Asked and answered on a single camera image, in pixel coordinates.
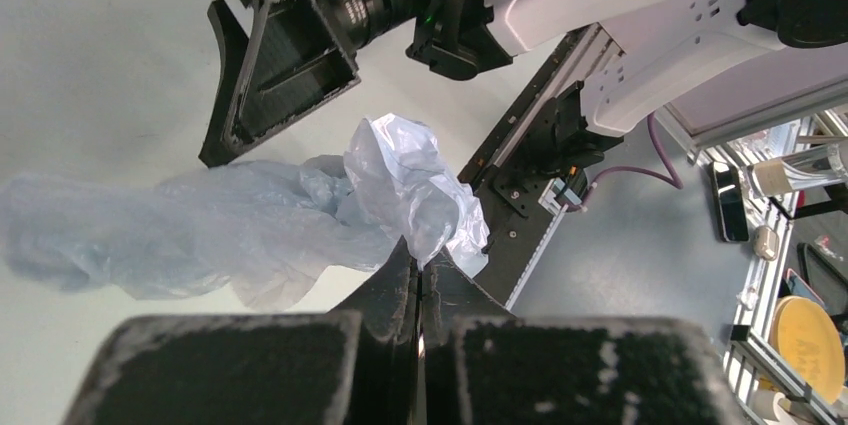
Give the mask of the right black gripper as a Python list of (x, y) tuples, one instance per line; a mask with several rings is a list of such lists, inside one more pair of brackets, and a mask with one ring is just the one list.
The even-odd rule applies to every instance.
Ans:
[(356, 48), (329, 0), (242, 0), (245, 33), (224, 0), (207, 10), (220, 77), (198, 158), (231, 163), (359, 83)]

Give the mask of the light blue plastic trash bag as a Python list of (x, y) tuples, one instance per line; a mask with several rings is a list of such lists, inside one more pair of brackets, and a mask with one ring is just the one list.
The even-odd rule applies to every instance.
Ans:
[(378, 270), (399, 240), (420, 267), (444, 251), (475, 276), (488, 236), (432, 130), (395, 114), (299, 165), (232, 163), (147, 189), (22, 175), (1, 190), (1, 258), (23, 278), (138, 300), (231, 286), (263, 312), (298, 303), (330, 266)]

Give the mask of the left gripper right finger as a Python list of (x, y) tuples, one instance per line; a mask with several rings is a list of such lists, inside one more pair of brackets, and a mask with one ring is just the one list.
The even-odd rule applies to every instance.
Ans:
[(518, 318), (448, 254), (419, 275), (432, 424), (742, 424), (709, 337), (671, 317)]

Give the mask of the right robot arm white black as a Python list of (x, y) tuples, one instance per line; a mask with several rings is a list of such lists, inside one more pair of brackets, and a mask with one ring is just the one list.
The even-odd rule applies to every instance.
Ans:
[(568, 32), (601, 25), (624, 56), (578, 81), (550, 125), (519, 150), (554, 176), (599, 162), (642, 119), (717, 75), (771, 52), (839, 46), (847, 0), (241, 0), (208, 10), (221, 75), (200, 160), (228, 164), (351, 89), (359, 49), (412, 22), (406, 54), (465, 81)]

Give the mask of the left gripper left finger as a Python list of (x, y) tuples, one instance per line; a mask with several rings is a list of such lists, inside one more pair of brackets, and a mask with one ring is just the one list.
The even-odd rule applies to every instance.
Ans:
[(404, 424), (415, 261), (386, 263), (322, 314), (148, 315), (96, 353), (68, 424)]

